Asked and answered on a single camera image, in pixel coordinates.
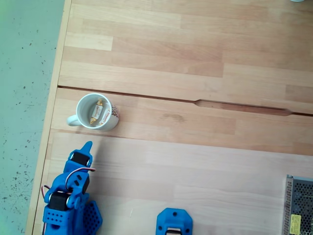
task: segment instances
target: metal power supply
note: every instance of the metal power supply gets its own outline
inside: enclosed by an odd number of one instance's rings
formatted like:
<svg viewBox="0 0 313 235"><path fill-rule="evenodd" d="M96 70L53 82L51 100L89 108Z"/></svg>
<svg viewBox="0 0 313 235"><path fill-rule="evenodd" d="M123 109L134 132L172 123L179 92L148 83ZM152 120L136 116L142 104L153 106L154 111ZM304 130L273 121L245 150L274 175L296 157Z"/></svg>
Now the metal power supply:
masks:
<svg viewBox="0 0 313 235"><path fill-rule="evenodd" d="M282 235L313 235L313 179L287 175Z"/></svg>

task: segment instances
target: white mug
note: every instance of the white mug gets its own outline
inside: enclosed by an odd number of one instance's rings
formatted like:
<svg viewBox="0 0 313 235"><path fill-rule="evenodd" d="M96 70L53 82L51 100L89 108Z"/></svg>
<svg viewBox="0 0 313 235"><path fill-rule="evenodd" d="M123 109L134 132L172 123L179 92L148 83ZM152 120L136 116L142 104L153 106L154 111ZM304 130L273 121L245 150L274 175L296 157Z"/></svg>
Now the white mug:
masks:
<svg viewBox="0 0 313 235"><path fill-rule="evenodd" d="M106 107L109 109L109 115L106 121L99 126L93 126L90 124L90 118L94 107L99 99L102 99L103 102L103 111ZM91 93L87 94L77 104L76 114L67 118L67 124L69 126L79 126L82 125L89 129L95 130L104 130L109 131L113 129L119 121L119 113L117 108L102 94Z"/></svg>

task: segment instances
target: mug rim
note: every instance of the mug rim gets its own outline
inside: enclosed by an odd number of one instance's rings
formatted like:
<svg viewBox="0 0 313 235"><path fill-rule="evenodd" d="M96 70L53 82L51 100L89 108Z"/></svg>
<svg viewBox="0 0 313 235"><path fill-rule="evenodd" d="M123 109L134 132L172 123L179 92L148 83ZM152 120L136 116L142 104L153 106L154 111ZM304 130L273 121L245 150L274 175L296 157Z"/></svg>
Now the mug rim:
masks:
<svg viewBox="0 0 313 235"><path fill-rule="evenodd" d="M108 104L109 104L109 106L110 106L110 114L109 114L109 116L108 116L108 119L107 119L107 120L105 121L105 123L103 123L101 126L90 127L90 126L86 126L86 125L83 124L83 122L82 122L81 119L80 119L80 116L78 115L77 110L78 110L78 106L79 106L80 102L81 102L84 98L86 98L87 96L93 95L93 94L97 94L97 95L103 97L103 98L108 102ZM102 94L100 94L100 93L89 93L89 94L83 96L83 97L79 100L79 102L77 103L77 106L76 106L76 115L77 115L77 119L79 120L80 124L82 124L82 126L84 126L84 127L86 127L86 128L89 128L89 129L99 129L99 128L103 127L105 124L107 124L108 121L110 120L110 117L112 116L112 103L109 101L108 98L106 98L104 95L102 95Z"/></svg>

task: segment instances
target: printed pattern on mug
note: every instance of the printed pattern on mug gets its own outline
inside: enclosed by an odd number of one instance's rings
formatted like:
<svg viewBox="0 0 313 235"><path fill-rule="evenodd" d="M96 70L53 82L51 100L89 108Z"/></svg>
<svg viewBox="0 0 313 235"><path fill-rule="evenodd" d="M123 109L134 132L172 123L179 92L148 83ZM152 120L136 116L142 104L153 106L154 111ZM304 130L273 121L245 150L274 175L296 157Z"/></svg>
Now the printed pattern on mug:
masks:
<svg viewBox="0 0 313 235"><path fill-rule="evenodd" d="M118 110L114 105L112 105L112 115L114 115L118 118Z"/></svg>

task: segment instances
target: wooden board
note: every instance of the wooden board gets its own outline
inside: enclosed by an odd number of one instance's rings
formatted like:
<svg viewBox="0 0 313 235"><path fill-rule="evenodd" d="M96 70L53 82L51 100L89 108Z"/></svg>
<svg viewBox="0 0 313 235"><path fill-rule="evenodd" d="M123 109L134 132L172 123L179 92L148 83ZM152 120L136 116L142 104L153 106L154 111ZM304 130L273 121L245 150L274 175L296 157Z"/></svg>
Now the wooden board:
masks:
<svg viewBox="0 0 313 235"><path fill-rule="evenodd" d="M88 192L104 223L98 234L155 234L166 207L186 209L196 235L272 235L282 227L287 174L313 177L311 156L55 133L43 184L69 153L93 141ZM40 234L43 200L34 234Z"/></svg>
<svg viewBox="0 0 313 235"><path fill-rule="evenodd" d="M120 111L112 131L66 124L89 92L58 89L51 128L130 139L313 154L313 118L274 116L199 107L192 103L104 94Z"/></svg>
<svg viewBox="0 0 313 235"><path fill-rule="evenodd" d="M59 85L313 114L313 3L73 0Z"/></svg>

